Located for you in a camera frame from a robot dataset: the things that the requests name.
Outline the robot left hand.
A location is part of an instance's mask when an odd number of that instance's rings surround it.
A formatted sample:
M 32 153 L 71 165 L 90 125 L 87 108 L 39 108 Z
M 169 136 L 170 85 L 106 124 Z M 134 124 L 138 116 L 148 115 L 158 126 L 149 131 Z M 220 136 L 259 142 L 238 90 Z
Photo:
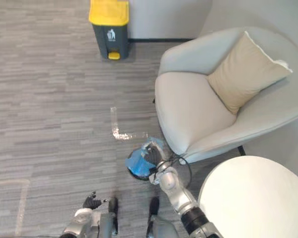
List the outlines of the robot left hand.
M 98 199 L 96 196 L 96 191 L 93 191 L 84 201 L 82 207 L 88 209 L 96 209 L 103 203 L 108 202 L 108 199 Z

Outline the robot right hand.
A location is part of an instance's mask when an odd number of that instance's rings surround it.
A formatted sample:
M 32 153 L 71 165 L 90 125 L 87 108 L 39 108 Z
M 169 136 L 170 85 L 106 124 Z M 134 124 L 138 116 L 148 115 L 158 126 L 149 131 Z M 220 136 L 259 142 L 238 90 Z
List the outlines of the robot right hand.
M 165 161 L 165 155 L 162 148 L 155 142 L 149 142 L 145 146 L 145 160 L 155 168 Z

